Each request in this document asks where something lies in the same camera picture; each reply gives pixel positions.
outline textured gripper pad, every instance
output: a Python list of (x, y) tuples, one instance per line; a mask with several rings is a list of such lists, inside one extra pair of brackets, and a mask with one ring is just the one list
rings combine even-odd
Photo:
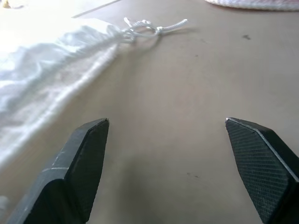
[[(283, 223), (288, 216), (283, 206), (290, 206), (297, 184), (289, 159), (298, 158), (271, 129), (234, 118), (227, 119), (226, 128), (239, 174), (262, 222)], [(276, 146), (290, 153), (280, 154)]]
[(76, 206), (84, 222), (89, 220), (101, 178), (105, 154), (102, 149), (106, 145), (108, 126), (107, 122), (103, 122), (98, 128), (89, 130), (66, 176), (67, 184), (74, 193)]
[(109, 122), (99, 119), (76, 129), (48, 162), (8, 224), (84, 224), (102, 173)]

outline white drawstring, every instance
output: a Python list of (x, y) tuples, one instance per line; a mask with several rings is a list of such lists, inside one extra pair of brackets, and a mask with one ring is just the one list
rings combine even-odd
[[(172, 26), (168, 27), (156, 27), (154, 26), (150, 21), (147, 20), (142, 20), (142, 21), (134, 21), (132, 24), (132, 20), (128, 19), (127, 17), (124, 18), (124, 21), (128, 24), (129, 28), (124, 29), (124, 42), (126, 43), (132, 43), (136, 40), (136, 37), (146, 37), (146, 38), (152, 38), (154, 36), (173, 31), (177, 28), (182, 27), (185, 25), (188, 20), (182, 20), (181, 22), (178, 22)], [(136, 32), (136, 29), (138, 28), (146, 28), (153, 30), (153, 34), (143, 34), (143, 33), (138, 33)]]

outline knot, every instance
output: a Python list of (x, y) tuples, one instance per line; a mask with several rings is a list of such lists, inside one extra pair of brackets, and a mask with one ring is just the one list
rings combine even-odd
[[(165, 32), (173, 31), (177, 28), (180, 28), (181, 26), (185, 25), (188, 20), (182, 20), (181, 22), (178, 22), (172, 26), (169, 27), (156, 27), (154, 26), (150, 21), (148, 20), (142, 20), (142, 21), (133, 21), (131, 19), (128, 19), (127, 17), (124, 18), (124, 21), (128, 24), (129, 28), (123, 30), (124, 33), (124, 42), (132, 43), (136, 40), (137, 37), (146, 37), (146, 38), (152, 38), (157, 35), (163, 34)], [(141, 32), (137, 32), (136, 30), (140, 30), (141, 32), (144, 30), (151, 30), (152, 34), (145, 34)]]

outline crumpled white fabric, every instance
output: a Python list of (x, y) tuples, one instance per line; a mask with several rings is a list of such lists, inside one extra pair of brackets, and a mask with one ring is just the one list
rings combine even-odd
[(0, 21), (0, 171), (109, 65), (123, 39), (97, 19), (23, 19)]

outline white cloth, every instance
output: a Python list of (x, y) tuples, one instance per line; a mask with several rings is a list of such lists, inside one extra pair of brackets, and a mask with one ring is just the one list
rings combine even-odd
[(109, 65), (122, 40), (97, 19), (0, 24), (0, 171)]
[(206, 0), (212, 4), (247, 9), (299, 11), (298, 0)]

